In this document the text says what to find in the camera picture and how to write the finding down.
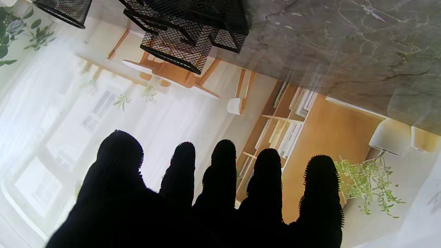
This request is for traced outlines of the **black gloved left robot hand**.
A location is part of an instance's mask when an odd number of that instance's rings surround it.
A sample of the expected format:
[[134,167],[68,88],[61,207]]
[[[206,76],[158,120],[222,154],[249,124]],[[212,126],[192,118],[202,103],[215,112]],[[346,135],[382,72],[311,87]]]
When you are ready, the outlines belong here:
[[158,193],[143,182],[143,150],[116,130],[103,140],[72,210],[47,248],[241,247],[339,248],[344,225],[339,176],[327,155],[313,156],[304,174],[299,217],[282,218],[281,159],[260,152],[247,196],[235,209],[236,148],[221,140],[193,201],[196,152],[179,144]]

